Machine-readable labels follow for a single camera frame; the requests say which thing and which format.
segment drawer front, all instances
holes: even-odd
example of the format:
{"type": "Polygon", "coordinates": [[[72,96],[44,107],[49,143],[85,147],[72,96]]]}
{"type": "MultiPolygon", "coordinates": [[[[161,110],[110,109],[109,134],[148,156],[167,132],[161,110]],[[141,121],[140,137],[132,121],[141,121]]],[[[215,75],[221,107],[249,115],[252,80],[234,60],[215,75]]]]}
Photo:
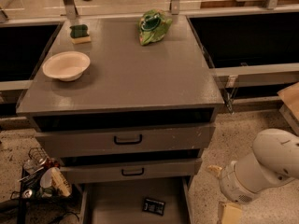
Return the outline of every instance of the drawer front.
{"type": "Polygon", "coordinates": [[[201,159],[140,161],[62,167],[66,180],[73,184],[148,179],[169,176],[191,176],[199,171],[201,159]]]}
{"type": "Polygon", "coordinates": [[[37,133],[36,139],[49,156],[63,158],[205,148],[214,130],[215,127],[208,124],[196,127],[125,132],[37,133]]]}

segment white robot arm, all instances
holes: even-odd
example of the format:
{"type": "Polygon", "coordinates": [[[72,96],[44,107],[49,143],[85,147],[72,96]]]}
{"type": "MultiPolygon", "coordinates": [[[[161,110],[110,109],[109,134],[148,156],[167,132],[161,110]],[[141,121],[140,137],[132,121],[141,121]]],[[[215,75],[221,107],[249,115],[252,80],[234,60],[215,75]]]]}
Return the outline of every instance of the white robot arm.
{"type": "Polygon", "coordinates": [[[247,204],[264,189],[299,178],[299,137],[279,129],[257,134],[252,152],[221,170],[221,192],[232,202],[247,204]]]}

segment cabinet drawer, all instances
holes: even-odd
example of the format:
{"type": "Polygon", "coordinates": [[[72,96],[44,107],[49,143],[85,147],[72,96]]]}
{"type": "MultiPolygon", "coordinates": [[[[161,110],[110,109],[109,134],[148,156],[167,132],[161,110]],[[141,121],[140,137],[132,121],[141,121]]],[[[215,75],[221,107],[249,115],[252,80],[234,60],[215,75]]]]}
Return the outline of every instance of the cabinet drawer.
{"type": "Polygon", "coordinates": [[[183,178],[86,185],[80,224],[193,224],[183,178]],[[162,216],[143,211],[145,198],[165,202],[162,216]]]}
{"type": "Polygon", "coordinates": [[[136,161],[126,163],[62,167],[66,180],[73,184],[192,176],[199,171],[201,159],[136,161]]]}
{"type": "Polygon", "coordinates": [[[215,127],[211,124],[168,129],[115,132],[72,131],[37,133],[36,139],[49,156],[79,157],[161,150],[203,149],[215,127]]]}

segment speckled floor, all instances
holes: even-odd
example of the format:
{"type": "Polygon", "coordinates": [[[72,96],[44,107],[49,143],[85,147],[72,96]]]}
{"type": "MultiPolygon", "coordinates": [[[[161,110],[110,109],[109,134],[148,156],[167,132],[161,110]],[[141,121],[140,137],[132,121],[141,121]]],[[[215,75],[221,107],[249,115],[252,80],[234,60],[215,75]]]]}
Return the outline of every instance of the speckled floor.
{"type": "MultiPolygon", "coordinates": [[[[12,191],[19,190],[21,165],[28,159],[31,147],[37,147],[35,131],[25,119],[0,119],[0,202],[8,200],[12,191]]],[[[238,160],[250,152],[255,135],[267,128],[291,131],[278,109],[222,113],[216,120],[216,132],[212,142],[203,154],[203,164],[194,178],[189,198],[195,224],[216,224],[218,203],[226,201],[221,194],[218,180],[206,170],[210,164],[225,166],[231,160],[238,160]]],[[[261,197],[243,206],[240,224],[298,223],[299,181],[264,191],[261,197]]],[[[78,211],[78,205],[67,206],[78,211]]],[[[49,223],[62,215],[64,209],[57,204],[31,206],[26,223],[49,223]]],[[[0,223],[16,223],[16,211],[0,215],[0,223]]],[[[68,216],[60,223],[77,223],[75,216],[68,216]]]]}

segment white bowl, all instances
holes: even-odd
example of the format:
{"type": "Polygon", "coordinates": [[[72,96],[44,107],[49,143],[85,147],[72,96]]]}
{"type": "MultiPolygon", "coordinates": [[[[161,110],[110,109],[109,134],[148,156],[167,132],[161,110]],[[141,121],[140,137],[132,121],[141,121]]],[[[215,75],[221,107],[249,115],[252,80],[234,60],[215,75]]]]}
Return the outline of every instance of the white bowl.
{"type": "Polygon", "coordinates": [[[43,72],[50,78],[73,81],[82,76],[90,63],[90,58],[84,53],[67,51],[48,58],[43,64],[43,72]]]}

